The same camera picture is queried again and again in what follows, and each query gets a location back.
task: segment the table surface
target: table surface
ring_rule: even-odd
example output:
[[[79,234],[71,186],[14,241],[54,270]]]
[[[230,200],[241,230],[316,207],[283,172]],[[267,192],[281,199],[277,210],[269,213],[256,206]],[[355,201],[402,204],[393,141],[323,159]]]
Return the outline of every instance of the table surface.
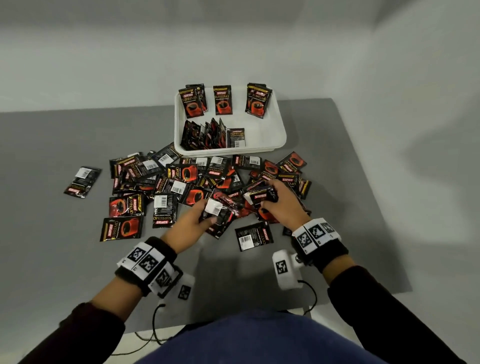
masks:
[[[392,292],[409,290],[395,245],[369,187],[340,115],[331,99],[280,101],[288,139],[285,146],[258,154],[273,162],[295,150],[307,162],[312,180],[305,202],[313,217],[324,217],[342,235],[353,257]],[[0,148],[7,161],[0,174],[3,237],[0,272],[0,342],[39,339],[80,302],[90,300],[113,277],[118,262],[140,240],[99,242],[108,216],[112,180],[108,160],[137,151],[159,150],[172,141],[173,106],[85,109],[0,114]],[[80,166],[103,172],[86,199],[63,194]],[[180,213],[189,209],[182,206]],[[141,240],[152,229],[148,207]],[[204,234],[176,264],[196,277],[188,310],[159,315],[157,327],[212,320],[246,309],[272,310],[312,304],[308,287],[281,291],[272,254],[293,252],[282,226],[271,225],[274,244],[240,252],[233,222],[216,240]],[[314,267],[303,278],[328,302],[326,284]],[[143,299],[126,322],[127,332],[151,328],[158,299]]]

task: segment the person's left hand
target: person's left hand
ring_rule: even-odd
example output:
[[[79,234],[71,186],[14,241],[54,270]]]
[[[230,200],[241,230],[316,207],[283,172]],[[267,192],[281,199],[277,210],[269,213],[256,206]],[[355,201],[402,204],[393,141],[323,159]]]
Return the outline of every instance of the person's left hand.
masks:
[[[216,217],[198,222],[207,200],[198,201],[186,214],[180,216],[177,222],[162,236],[162,240],[175,250],[177,254],[194,245],[210,226],[215,224]]]

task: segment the white plastic tray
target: white plastic tray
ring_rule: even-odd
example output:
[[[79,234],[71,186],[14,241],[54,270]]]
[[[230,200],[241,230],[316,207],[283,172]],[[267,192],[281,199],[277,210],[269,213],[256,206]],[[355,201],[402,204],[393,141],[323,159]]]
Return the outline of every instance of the white plastic tray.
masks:
[[[245,128],[245,147],[240,148],[221,148],[208,150],[185,150],[180,146],[183,126],[187,116],[180,100],[180,95],[175,95],[175,149],[184,156],[207,157],[223,156],[229,154],[248,154],[269,152],[282,147],[287,141],[287,133],[283,126],[282,116],[278,109],[275,92],[273,92],[268,103],[268,109],[263,119],[247,114],[245,104],[247,102],[247,85],[232,86],[232,106],[233,115],[215,115],[215,103],[213,97],[213,88],[206,87],[208,112],[204,116],[189,118],[197,124],[205,125],[212,118],[218,122],[221,117],[227,128]]]

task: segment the black sleeve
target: black sleeve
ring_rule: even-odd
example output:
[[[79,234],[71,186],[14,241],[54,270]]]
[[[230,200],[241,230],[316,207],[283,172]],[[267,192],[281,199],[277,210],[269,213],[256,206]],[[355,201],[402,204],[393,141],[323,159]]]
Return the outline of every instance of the black sleeve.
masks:
[[[340,273],[328,296],[363,347],[387,363],[465,363],[365,268]]]
[[[124,331],[119,317],[81,303],[19,364],[101,364],[113,353]]]

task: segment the wire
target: wire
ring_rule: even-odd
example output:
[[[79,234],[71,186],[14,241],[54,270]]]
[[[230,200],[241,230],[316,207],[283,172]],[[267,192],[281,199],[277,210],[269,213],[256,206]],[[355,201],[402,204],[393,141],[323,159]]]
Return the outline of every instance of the wire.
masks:
[[[110,356],[130,355],[130,354],[133,354],[134,352],[139,352],[141,349],[143,349],[145,346],[147,346],[148,343],[151,342],[151,341],[156,341],[158,345],[162,346],[162,345],[164,344],[164,342],[162,342],[162,341],[167,341],[168,339],[170,339],[170,338],[168,338],[168,339],[158,339],[158,337],[157,337],[157,335],[156,335],[156,331],[155,331],[155,315],[156,315],[156,312],[158,311],[158,309],[159,309],[160,307],[165,307],[165,304],[164,304],[164,303],[159,304],[159,305],[156,307],[155,311],[153,312],[153,317],[152,317],[152,329],[153,329],[153,333],[152,333],[152,336],[150,336],[149,339],[145,339],[145,338],[142,338],[142,337],[138,334],[138,332],[135,332],[136,337],[138,337],[138,338],[139,338],[140,340],[142,340],[142,341],[146,341],[145,345],[143,345],[142,347],[140,347],[140,348],[138,348],[137,350],[134,350],[134,351],[132,351],[132,352],[122,352],[122,353],[120,353],[120,354],[111,354]]]
[[[309,282],[306,282],[302,279],[299,279],[298,282],[299,283],[305,283],[307,286],[309,286],[310,289],[312,290],[313,294],[315,295],[315,302],[313,303],[313,306],[310,307],[307,311],[305,311],[303,313],[303,315],[305,316],[307,313],[309,313],[311,310],[313,310],[313,308],[317,305],[317,292],[315,292],[315,290],[313,289],[312,285]]]
[[[141,348],[137,349],[137,350],[134,350],[134,351],[132,351],[132,352],[123,352],[123,353],[120,353],[120,354],[112,354],[111,356],[130,355],[130,354],[133,354],[134,352],[139,352],[141,349],[143,349],[145,346],[147,346],[150,341],[153,341],[153,340],[151,340],[152,337],[153,337],[153,334],[152,334],[152,336],[150,337],[150,340],[147,340],[147,342],[145,343],[145,345],[142,346]]]

